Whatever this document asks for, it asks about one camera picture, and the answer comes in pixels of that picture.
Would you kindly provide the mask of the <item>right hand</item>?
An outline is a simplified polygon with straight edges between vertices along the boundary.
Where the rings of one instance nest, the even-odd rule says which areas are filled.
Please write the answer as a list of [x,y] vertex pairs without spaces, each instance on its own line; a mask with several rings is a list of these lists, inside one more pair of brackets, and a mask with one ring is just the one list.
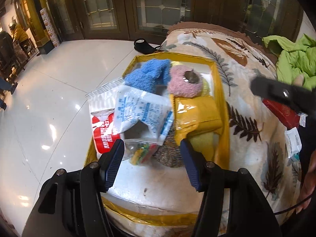
[[316,151],[313,151],[310,158],[310,162],[309,162],[308,172],[305,176],[303,187],[301,188],[301,191],[300,191],[300,197],[299,197],[300,201],[312,195],[312,193],[315,190],[315,184],[316,184],[315,168],[316,168]]

